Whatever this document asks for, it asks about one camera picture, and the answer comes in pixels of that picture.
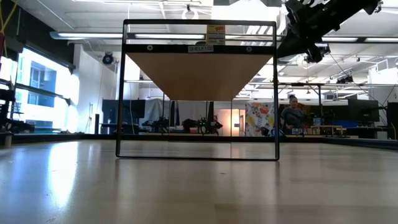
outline person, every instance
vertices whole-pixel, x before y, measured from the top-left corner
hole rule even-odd
[[[298,108],[299,103],[294,95],[289,97],[289,107],[282,111],[280,123],[285,134],[292,134],[294,128],[302,128],[304,113]]]

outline computer monitor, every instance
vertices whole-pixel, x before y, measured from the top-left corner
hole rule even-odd
[[[145,100],[123,100],[123,122],[131,124],[131,117],[133,119],[144,118],[145,116]],[[103,100],[102,112],[103,123],[115,124],[118,119],[118,101],[117,100]]]
[[[348,100],[349,118],[357,122],[379,122],[379,103],[376,100]]]

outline black robotic arm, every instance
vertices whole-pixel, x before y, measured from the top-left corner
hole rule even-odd
[[[319,49],[315,43],[331,30],[364,9],[371,15],[381,0],[288,0],[285,6],[290,24],[287,35],[278,48],[278,58],[308,54],[308,61],[318,63],[329,49]]]

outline colorful poster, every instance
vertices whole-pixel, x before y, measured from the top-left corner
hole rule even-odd
[[[261,137],[261,128],[274,128],[274,103],[246,103],[246,136]]]

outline sticker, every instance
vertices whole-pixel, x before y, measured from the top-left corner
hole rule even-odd
[[[225,45],[225,26],[207,25],[206,43],[212,45]]]
[[[214,48],[212,45],[188,46],[188,53],[203,53],[203,52],[214,52]]]

